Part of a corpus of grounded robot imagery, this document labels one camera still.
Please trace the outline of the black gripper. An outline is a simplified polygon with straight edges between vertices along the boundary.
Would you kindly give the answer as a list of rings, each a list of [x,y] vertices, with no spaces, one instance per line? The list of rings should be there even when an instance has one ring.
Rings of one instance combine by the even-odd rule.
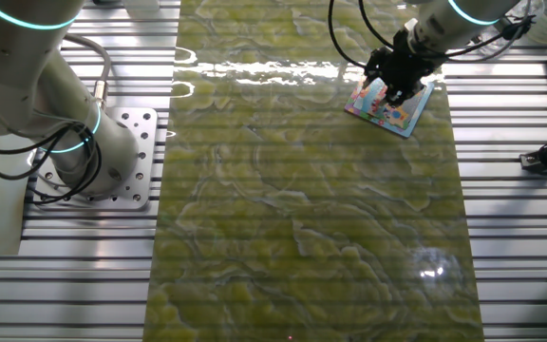
[[[386,102],[397,107],[422,90],[421,79],[436,66],[429,57],[410,49],[410,31],[402,28],[393,36],[392,47],[374,49],[364,67],[364,75],[372,82],[380,79],[387,86]]]

